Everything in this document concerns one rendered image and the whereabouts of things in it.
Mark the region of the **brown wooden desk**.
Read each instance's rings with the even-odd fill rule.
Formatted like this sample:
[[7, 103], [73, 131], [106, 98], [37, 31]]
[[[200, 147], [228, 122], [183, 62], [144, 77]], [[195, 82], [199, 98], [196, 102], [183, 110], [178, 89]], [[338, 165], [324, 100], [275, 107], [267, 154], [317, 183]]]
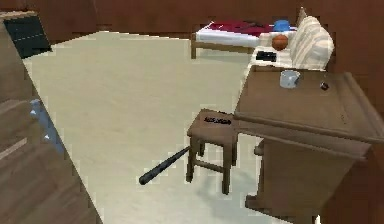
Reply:
[[348, 72], [300, 70], [292, 89], [280, 86], [281, 72], [252, 66], [234, 111], [241, 132], [262, 140], [258, 192], [246, 205], [292, 224], [315, 224], [352, 167], [384, 144], [384, 121]]

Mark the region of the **black flat rectangular object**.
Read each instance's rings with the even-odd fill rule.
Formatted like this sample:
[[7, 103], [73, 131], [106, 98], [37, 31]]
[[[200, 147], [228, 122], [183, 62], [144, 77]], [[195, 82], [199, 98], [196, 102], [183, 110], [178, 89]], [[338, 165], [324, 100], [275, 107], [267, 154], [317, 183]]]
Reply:
[[275, 62], [277, 55], [274, 52], [258, 51], [256, 59], [261, 61]]

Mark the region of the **grey mug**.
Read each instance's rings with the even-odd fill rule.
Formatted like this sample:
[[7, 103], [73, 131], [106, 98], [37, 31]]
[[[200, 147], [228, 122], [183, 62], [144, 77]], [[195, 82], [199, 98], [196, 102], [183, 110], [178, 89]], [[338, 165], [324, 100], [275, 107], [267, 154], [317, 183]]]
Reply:
[[282, 88], [296, 88], [300, 79], [300, 73], [294, 70], [283, 70], [280, 73], [280, 86]]

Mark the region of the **orange basketball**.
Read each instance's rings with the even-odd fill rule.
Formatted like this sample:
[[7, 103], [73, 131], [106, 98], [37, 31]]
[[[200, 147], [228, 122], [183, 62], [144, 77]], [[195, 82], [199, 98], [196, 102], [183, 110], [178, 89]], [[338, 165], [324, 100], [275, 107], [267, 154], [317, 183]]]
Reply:
[[284, 50], [288, 46], [288, 37], [282, 34], [273, 37], [271, 46], [276, 51]]

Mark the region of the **brown wooden stool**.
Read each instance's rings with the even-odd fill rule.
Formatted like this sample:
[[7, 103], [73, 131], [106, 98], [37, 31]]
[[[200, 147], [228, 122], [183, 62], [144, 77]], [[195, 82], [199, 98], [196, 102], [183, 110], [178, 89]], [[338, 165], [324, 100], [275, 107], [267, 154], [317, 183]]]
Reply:
[[[208, 123], [204, 121], [205, 117], [215, 117], [229, 119], [231, 125]], [[196, 166], [206, 168], [223, 175], [222, 193], [229, 193], [230, 170], [237, 163], [237, 132], [238, 122], [233, 119], [230, 113], [214, 111], [210, 109], [201, 109], [191, 126], [187, 131], [190, 138], [190, 150], [188, 155], [188, 164], [186, 172], [186, 181], [191, 182], [194, 176]], [[196, 158], [204, 156], [205, 145], [212, 144], [220, 146], [223, 152], [223, 165], [218, 166]]]

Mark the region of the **blue round object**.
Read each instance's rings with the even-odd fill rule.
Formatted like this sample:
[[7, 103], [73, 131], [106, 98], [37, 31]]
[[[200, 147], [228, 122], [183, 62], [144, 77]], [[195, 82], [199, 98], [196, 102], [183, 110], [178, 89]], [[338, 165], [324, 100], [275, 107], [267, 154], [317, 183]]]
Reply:
[[277, 20], [273, 24], [274, 32], [285, 32], [291, 29], [290, 23], [288, 20]]

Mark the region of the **black television screen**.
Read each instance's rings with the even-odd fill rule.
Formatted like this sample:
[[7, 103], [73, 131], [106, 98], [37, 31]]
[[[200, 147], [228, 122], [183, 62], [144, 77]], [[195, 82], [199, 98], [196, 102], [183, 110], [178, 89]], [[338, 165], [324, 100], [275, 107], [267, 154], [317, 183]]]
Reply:
[[4, 25], [22, 59], [52, 50], [38, 16], [7, 19]]

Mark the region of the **black baseball bat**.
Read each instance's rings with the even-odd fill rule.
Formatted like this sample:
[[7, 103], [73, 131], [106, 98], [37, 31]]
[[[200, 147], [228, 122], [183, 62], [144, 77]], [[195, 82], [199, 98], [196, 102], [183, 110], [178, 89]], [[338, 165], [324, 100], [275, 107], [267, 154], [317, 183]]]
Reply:
[[169, 158], [165, 159], [143, 175], [141, 175], [138, 179], [140, 185], [146, 185], [157, 176], [159, 176], [163, 171], [168, 169], [171, 165], [173, 165], [177, 160], [179, 160], [183, 155], [185, 155], [190, 150], [190, 146], [185, 147], [184, 149], [178, 151], [173, 154]]

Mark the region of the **blue grey small figure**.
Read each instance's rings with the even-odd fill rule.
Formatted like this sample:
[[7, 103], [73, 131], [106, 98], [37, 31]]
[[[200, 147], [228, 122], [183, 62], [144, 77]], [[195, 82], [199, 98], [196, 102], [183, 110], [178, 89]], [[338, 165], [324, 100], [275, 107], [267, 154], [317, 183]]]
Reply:
[[61, 138], [58, 135], [58, 132], [48, 112], [46, 111], [42, 101], [40, 99], [34, 99], [30, 102], [30, 104], [31, 104], [30, 115], [36, 118], [39, 124], [42, 126], [45, 133], [44, 139], [52, 143], [59, 153], [63, 153], [64, 146], [61, 141]]

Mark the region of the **black flat remote control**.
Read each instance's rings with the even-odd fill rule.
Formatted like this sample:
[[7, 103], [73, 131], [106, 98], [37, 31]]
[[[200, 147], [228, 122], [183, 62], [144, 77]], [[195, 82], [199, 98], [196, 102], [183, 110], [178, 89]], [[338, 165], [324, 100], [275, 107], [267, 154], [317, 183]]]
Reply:
[[223, 125], [231, 125], [232, 123], [232, 121], [229, 119], [215, 118], [215, 117], [205, 117], [204, 121], [208, 123], [223, 124]]

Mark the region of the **brown wooden dresser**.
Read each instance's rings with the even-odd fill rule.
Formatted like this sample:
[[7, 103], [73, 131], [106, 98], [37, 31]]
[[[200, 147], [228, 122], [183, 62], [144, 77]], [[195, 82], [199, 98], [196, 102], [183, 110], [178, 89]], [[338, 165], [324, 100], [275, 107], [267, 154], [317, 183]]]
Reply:
[[0, 224], [103, 224], [68, 153], [30, 115], [37, 97], [0, 20]]

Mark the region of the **wooden bed with red blanket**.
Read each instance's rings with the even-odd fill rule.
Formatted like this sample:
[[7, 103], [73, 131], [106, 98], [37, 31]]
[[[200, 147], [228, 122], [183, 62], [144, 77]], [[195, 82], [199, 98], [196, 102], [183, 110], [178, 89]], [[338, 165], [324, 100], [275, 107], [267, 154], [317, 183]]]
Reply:
[[[290, 57], [290, 43], [301, 21], [309, 16], [304, 7], [298, 10], [296, 24], [289, 31], [273, 32], [273, 24], [255, 22], [210, 22], [191, 35], [191, 58], [196, 58], [198, 48], [251, 54], [251, 65], [294, 68]], [[282, 34], [288, 37], [288, 46], [282, 51], [272, 48], [272, 38]], [[258, 51], [274, 52], [275, 62], [256, 59]]]

